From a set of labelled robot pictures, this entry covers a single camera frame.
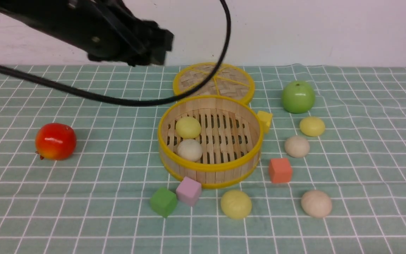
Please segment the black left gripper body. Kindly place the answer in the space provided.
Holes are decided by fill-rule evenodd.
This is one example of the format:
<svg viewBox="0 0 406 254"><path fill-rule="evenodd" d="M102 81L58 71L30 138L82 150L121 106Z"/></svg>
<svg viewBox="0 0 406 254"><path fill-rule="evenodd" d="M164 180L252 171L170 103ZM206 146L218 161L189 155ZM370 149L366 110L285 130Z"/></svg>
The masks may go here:
<svg viewBox="0 0 406 254"><path fill-rule="evenodd" d="M123 25L118 34L123 47L120 60L129 66L164 65L173 48L174 34L151 20Z"/></svg>

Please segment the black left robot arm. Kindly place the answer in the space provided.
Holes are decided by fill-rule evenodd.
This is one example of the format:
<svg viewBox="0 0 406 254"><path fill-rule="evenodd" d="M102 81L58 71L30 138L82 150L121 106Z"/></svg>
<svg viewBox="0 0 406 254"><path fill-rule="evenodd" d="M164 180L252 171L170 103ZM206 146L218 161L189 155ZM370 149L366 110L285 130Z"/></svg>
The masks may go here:
<svg viewBox="0 0 406 254"><path fill-rule="evenodd" d="M174 35L121 0L0 0L0 13L87 53L93 62L164 65Z"/></svg>

